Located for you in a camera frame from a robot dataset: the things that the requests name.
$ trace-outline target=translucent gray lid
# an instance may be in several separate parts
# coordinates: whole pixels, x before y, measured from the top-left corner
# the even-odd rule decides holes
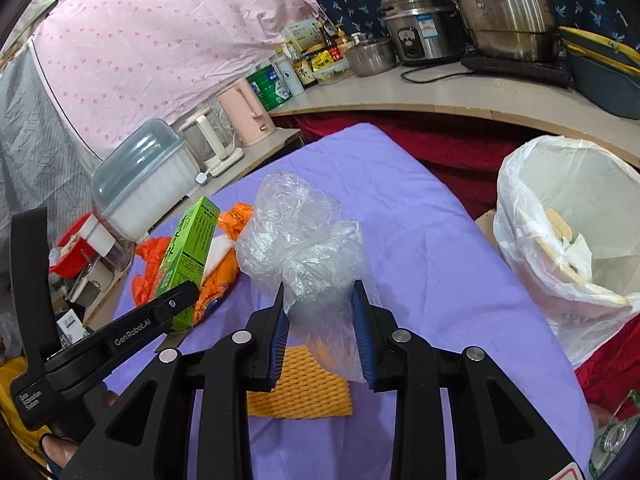
[[[98,211],[108,216],[184,142],[163,120],[149,119],[140,126],[91,176],[91,194]]]

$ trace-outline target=red and white sticker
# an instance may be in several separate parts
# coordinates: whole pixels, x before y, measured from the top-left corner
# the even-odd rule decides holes
[[[562,469],[561,472],[552,476],[549,480],[584,480],[584,477],[577,463],[571,462],[567,467]]]

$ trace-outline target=trash bin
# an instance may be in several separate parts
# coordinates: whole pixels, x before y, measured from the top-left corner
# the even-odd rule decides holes
[[[575,272],[559,213],[591,251]],[[543,136],[508,155],[498,174],[494,235],[577,368],[640,310],[640,176],[594,142]]]

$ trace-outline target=white bottle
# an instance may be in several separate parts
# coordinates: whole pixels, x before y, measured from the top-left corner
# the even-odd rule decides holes
[[[296,75],[296,71],[293,69],[291,60],[284,55],[281,47],[276,48],[276,55],[271,61],[277,67],[278,72],[280,72],[292,96],[300,95],[305,91],[300,79],[298,79]]]

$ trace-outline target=silver screw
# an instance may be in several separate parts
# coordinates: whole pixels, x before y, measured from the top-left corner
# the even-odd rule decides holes
[[[466,349],[466,356],[472,361],[482,361],[484,359],[484,350],[477,346],[471,346]]]
[[[391,337],[394,339],[394,341],[398,341],[399,343],[407,343],[411,340],[411,332],[400,328],[398,330],[395,330],[392,333]]]
[[[238,330],[231,336],[231,339],[234,340],[234,343],[238,343],[239,345],[248,343],[251,341],[251,332],[247,332],[247,330]]]
[[[165,348],[160,352],[160,360],[163,363],[170,363],[175,361],[175,358],[178,357],[178,351],[175,348]]]

